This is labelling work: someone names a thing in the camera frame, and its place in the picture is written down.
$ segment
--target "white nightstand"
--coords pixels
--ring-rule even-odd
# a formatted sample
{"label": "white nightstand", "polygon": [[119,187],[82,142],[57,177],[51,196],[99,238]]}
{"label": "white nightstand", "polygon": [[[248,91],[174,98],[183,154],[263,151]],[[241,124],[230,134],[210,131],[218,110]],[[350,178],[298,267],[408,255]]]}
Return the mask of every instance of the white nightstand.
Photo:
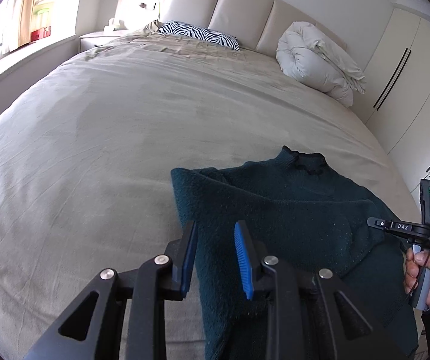
{"label": "white nightstand", "polygon": [[91,32],[89,34],[82,35],[80,39],[80,50],[79,52],[90,50],[93,47],[103,46],[104,44],[118,38],[119,36],[129,33],[129,30],[119,30],[113,32]]}

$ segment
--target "red object on window sill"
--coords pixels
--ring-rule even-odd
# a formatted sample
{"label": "red object on window sill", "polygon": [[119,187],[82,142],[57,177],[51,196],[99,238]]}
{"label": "red object on window sill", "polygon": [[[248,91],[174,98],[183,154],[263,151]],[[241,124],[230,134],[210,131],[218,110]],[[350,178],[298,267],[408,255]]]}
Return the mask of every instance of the red object on window sill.
{"label": "red object on window sill", "polygon": [[31,42],[35,42],[39,39],[42,38],[46,38],[47,36],[50,36],[52,27],[48,26],[48,27],[44,27],[44,28],[40,28],[39,30],[33,31],[31,34]]}

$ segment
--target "striped pillow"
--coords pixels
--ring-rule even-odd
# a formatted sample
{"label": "striped pillow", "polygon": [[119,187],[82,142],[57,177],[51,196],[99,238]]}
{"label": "striped pillow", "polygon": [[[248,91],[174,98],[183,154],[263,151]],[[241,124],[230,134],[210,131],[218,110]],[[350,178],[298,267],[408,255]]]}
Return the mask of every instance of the striped pillow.
{"label": "striped pillow", "polygon": [[224,34],[223,32],[209,30],[181,21],[168,21],[158,29],[159,33],[171,35],[185,35],[201,41],[219,44],[220,46],[230,47],[233,50],[240,50],[238,40],[234,36]]}

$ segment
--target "bed sheet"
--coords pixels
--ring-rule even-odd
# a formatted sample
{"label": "bed sheet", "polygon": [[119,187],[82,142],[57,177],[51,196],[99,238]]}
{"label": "bed sheet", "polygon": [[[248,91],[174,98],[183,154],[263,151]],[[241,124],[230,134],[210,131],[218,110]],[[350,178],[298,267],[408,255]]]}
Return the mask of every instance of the bed sheet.
{"label": "bed sheet", "polygon": [[[175,167],[236,167],[285,144],[322,153],[399,218],[420,218],[388,156],[343,105],[273,58],[150,28],[63,63],[0,116],[6,360],[21,359],[97,272],[137,268],[180,237]],[[166,303],[166,339],[169,358],[203,358],[196,272],[188,298]]]}

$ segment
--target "upholstered headboard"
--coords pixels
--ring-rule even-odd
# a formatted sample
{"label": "upholstered headboard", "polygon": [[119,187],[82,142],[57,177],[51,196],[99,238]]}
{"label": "upholstered headboard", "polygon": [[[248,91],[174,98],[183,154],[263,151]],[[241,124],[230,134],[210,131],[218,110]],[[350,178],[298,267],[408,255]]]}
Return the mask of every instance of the upholstered headboard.
{"label": "upholstered headboard", "polygon": [[244,48],[275,56],[278,39],[294,21],[315,24],[346,50],[324,25],[282,0],[161,0],[160,21],[179,20],[238,39]]}

